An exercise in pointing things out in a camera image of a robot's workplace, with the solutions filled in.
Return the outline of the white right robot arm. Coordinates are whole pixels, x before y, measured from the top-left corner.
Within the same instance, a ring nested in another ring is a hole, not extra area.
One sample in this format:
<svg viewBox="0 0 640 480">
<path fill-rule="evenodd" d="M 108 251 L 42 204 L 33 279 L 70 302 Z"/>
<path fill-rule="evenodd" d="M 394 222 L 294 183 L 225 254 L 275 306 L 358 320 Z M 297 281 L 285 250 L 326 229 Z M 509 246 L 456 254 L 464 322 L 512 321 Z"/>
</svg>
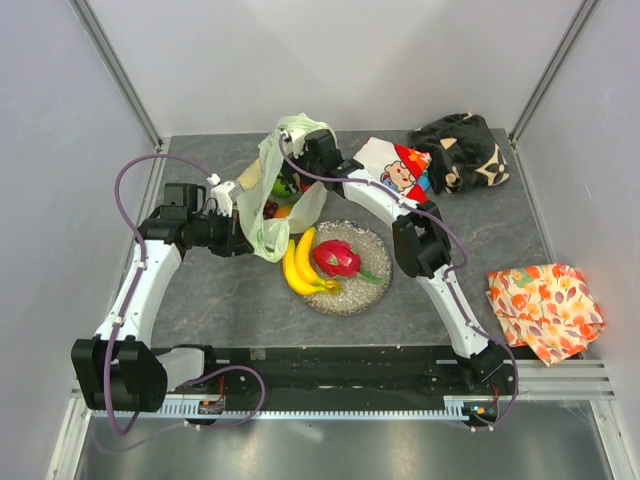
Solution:
<svg viewBox="0 0 640 480">
<path fill-rule="evenodd" d="M 459 362 L 458 381 L 467 392 L 483 392 L 494 381 L 486 361 L 498 358 L 497 342 L 490 338 L 474 315 L 452 263 L 451 244 L 460 240 L 441 219 L 431 201 L 417 203 L 376 180 L 361 163 L 345 159 L 330 131 L 278 134 L 285 166 L 303 179 L 321 182 L 342 198 L 374 214 L 392 231 L 396 263 L 405 275 L 416 279 L 443 321 Z"/>
</svg>

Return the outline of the green fake round fruit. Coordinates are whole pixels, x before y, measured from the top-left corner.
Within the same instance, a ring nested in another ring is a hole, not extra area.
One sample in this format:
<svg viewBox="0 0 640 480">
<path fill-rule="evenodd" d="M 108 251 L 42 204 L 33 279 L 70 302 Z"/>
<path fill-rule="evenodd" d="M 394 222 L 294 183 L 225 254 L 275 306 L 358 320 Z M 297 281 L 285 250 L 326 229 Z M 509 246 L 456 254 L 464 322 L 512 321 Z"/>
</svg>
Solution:
<svg viewBox="0 0 640 480">
<path fill-rule="evenodd" d="M 292 192 L 286 182 L 280 179 L 277 179 L 274 182 L 271 193 L 273 196 L 278 198 L 288 198 L 292 195 Z"/>
</svg>

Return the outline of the red fake apple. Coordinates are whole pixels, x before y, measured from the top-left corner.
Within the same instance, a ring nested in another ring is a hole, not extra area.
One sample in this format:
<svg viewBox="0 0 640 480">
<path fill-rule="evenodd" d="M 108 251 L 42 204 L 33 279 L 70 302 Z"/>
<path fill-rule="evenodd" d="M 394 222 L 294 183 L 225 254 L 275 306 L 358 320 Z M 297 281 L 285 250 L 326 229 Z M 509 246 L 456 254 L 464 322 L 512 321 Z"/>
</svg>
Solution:
<svg viewBox="0 0 640 480">
<path fill-rule="evenodd" d="M 306 193 L 314 184 L 315 184 L 315 181 L 301 180 L 299 183 L 301 193 L 302 194 Z"/>
</svg>

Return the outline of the avocado print plastic bag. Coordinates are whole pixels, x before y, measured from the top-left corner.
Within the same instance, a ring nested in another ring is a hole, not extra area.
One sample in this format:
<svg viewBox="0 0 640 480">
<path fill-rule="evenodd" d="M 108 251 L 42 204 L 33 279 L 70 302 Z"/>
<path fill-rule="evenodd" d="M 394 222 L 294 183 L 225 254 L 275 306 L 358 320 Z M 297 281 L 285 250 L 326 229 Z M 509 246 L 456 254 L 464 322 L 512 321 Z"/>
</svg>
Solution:
<svg viewBox="0 0 640 480">
<path fill-rule="evenodd" d="M 238 178 L 242 193 L 236 205 L 243 235 L 253 254 L 271 263 L 280 261 L 290 236 L 300 234 L 319 219 L 327 198 L 327 189 L 315 182 L 301 191 L 300 177 L 287 187 L 282 169 L 285 155 L 301 158 L 305 137 L 323 130 L 336 140 L 329 124 L 300 113 L 281 118 L 258 145 L 258 158 Z"/>
</svg>

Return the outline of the red fake dragon fruit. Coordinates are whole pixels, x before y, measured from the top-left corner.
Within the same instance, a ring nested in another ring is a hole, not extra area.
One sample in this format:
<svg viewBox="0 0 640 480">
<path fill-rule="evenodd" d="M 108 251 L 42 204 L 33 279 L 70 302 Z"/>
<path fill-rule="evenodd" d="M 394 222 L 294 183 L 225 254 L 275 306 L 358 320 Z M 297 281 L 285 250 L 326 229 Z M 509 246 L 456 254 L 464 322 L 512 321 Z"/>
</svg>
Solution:
<svg viewBox="0 0 640 480">
<path fill-rule="evenodd" d="M 329 277 L 362 279 L 373 284 L 386 282 L 364 268 L 363 261 L 352 246 L 341 240 L 328 240 L 318 244 L 312 251 L 316 265 Z"/>
</svg>

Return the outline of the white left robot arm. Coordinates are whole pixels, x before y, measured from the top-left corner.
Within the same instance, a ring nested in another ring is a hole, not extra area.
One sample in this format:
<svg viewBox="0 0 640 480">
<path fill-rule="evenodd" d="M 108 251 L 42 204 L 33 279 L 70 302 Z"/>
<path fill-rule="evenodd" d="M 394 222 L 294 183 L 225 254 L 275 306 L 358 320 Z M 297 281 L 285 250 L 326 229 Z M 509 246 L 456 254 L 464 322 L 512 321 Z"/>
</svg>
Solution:
<svg viewBox="0 0 640 480">
<path fill-rule="evenodd" d="M 189 250 L 204 248 L 223 258 L 251 252 L 234 206 L 241 191 L 236 181 L 211 189 L 165 185 L 162 204 L 137 229 L 141 240 L 109 314 L 91 338 L 71 349 L 88 408 L 156 412 L 182 385 L 198 393 L 216 388 L 220 371 L 212 347 L 154 349 L 151 337 L 166 289 Z"/>
</svg>

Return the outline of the yellow fake banana bunch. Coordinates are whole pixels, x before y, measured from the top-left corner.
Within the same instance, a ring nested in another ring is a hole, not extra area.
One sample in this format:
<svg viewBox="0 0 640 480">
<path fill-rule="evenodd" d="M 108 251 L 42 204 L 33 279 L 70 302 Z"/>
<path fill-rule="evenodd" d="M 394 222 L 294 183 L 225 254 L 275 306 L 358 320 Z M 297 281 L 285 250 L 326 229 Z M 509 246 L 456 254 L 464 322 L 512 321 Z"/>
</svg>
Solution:
<svg viewBox="0 0 640 480">
<path fill-rule="evenodd" d="M 311 247 L 316 228 L 310 227 L 298 242 L 288 241 L 286 253 L 282 259 L 283 273 L 289 287 L 298 295 L 311 296 L 317 293 L 337 295 L 342 285 L 337 280 L 322 278 L 311 265 Z"/>
</svg>

